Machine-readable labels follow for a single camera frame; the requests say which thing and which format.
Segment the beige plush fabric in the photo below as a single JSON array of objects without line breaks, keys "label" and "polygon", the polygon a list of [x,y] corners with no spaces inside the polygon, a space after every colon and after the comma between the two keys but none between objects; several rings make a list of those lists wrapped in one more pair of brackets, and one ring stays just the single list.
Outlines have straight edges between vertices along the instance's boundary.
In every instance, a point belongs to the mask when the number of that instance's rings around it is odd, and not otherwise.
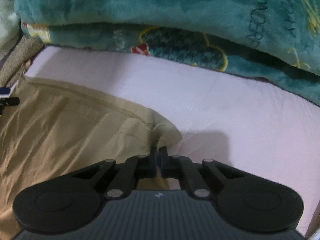
[{"label": "beige plush fabric", "polygon": [[0,70],[0,87],[11,87],[26,72],[32,58],[43,47],[41,41],[23,36]]},{"label": "beige plush fabric", "polygon": [[[151,109],[68,83],[20,79],[0,118],[0,239],[19,227],[12,213],[15,196],[33,184],[104,159],[124,162],[148,155],[150,146],[171,146],[177,128]],[[160,179],[147,181],[166,187]]]}]

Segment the silver screw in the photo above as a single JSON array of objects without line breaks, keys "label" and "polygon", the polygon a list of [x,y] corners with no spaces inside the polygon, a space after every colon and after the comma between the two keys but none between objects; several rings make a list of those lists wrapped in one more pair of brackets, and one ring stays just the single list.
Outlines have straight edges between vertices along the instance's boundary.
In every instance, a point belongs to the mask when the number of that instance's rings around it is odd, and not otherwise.
[{"label": "silver screw", "polygon": [[116,197],[121,197],[123,194],[122,190],[119,189],[111,189],[107,192],[108,197],[116,198]]},{"label": "silver screw", "polygon": [[197,197],[207,197],[210,195],[210,191],[204,188],[200,188],[194,191],[194,194]]}]

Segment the black lettering on blanket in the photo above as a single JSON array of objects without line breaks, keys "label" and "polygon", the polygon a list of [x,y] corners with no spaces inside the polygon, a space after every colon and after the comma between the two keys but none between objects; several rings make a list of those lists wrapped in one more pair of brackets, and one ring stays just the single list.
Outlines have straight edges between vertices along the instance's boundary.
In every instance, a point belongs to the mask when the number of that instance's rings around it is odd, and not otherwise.
[{"label": "black lettering on blanket", "polygon": [[296,20],[293,11],[293,0],[281,0],[280,7],[284,10],[284,26],[293,38],[296,38]]},{"label": "black lettering on blanket", "polygon": [[250,12],[250,34],[246,37],[252,47],[258,47],[263,38],[263,24],[267,21],[264,11],[268,9],[267,3],[267,0],[253,0],[255,8]]}]

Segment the white logo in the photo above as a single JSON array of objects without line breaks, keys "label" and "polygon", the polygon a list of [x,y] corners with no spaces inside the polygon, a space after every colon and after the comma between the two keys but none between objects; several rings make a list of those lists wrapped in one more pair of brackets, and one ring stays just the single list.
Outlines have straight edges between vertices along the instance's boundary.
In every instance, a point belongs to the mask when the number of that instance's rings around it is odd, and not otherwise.
[{"label": "white logo", "polygon": [[159,193],[155,194],[155,197],[161,198],[161,197],[163,197],[163,194],[161,192],[159,192]]}]

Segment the white bed sheet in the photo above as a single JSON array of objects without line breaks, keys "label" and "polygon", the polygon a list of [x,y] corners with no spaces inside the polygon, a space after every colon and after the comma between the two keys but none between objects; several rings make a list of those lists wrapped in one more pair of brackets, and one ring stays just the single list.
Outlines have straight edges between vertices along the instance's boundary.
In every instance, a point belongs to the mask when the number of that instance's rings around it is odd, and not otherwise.
[{"label": "white bed sheet", "polygon": [[320,200],[320,108],[280,88],[142,55],[48,47],[27,76],[125,98],[172,121],[171,154],[213,158],[296,190],[304,234]]}]

